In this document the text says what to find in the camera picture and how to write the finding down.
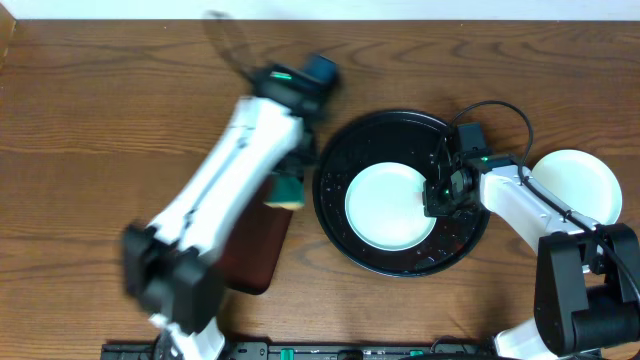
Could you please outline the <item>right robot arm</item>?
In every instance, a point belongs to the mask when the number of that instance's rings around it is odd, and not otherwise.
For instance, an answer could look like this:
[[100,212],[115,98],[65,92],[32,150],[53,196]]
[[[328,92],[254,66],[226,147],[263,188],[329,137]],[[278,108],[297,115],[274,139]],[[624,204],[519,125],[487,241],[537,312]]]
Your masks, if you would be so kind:
[[531,321],[499,333],[503,357],[562,358],[639,339],[639,243],[544,189],[512,155],[470,153],[425,181],[424,212],[502,218],[536,253]]

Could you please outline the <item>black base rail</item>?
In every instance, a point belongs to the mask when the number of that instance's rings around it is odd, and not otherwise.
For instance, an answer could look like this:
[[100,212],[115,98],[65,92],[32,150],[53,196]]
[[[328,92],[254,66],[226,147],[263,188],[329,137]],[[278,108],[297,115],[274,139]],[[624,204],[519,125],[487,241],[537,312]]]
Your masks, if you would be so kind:
[[[497,359],[487,347],[438,343],[431,346],[301,345],[233,342],[223,347],[221,360],[395,360],[395,359]],[[103,344],[100,360],[183,359],[165,340],[152,343]]]

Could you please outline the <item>black rectangular tray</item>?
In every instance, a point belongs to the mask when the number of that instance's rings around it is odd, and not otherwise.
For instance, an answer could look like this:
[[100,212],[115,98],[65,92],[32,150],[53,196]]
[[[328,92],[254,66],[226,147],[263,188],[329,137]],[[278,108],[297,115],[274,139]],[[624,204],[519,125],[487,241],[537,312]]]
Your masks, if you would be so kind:
[[265,181],[239,216],[215,267],[233,290],[260,295],[270,286],[293,212],[264,203]]

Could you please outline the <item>green sponge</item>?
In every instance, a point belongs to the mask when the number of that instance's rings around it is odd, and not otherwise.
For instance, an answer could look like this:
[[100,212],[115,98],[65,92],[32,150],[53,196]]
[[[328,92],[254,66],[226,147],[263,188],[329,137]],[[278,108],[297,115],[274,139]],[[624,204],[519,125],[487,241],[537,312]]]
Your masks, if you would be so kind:
[[297,177],[276,175],[264,204],[271,208],[297,211],[305,205],[303,182]]

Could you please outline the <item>pale green plate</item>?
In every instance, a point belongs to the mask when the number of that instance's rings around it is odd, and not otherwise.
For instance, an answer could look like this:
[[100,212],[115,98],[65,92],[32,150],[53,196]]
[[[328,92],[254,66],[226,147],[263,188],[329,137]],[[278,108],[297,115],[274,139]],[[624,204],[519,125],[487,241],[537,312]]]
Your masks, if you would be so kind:
[[424,214],[425,177],[396,162],[371,165],[358,173],[345,195],[345,214],[365,244],[388,252],[412,248],[436,225]]
[[603,225],[617,222],[623,197],[611,169],[597,157],[579,150],[558,150],[544,156],[533,177],[565,204]]

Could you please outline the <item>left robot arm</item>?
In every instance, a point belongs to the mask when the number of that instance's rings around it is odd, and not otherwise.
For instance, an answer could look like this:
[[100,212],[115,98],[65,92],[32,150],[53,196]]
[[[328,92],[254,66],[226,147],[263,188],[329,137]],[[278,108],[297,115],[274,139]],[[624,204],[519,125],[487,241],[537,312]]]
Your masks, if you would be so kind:
[[302,69],[273,64],[250,77],[222,137],[198,170],[146,226],[122,235],[126,292],[169,337],[168,354],[216,359],[225,337],[216,315],[225,281],[215,265],[241,214],[272,174],[299,179],[314,161],[311,124],[338,81],[320,55]]

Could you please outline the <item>black round tray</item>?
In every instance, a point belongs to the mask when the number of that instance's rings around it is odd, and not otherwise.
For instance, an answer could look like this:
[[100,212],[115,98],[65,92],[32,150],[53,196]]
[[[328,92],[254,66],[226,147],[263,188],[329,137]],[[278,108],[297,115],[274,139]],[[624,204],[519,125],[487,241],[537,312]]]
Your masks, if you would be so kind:
[[486,210],[437,218],[430,234],[420,235],[415,245],[398,251],[367,244],[348,223],[348,186],[371,165],[406,165],[423,176],[419,189],[424,181],[437,180],[442,168],[431,159],[445,130],[445,122],[428,113],[386,110],[357,118],[329,140],[314,174],[312,193],[319,223],[343,255],[376,273],[419,277],[453,266],[475,247],[488,225]]

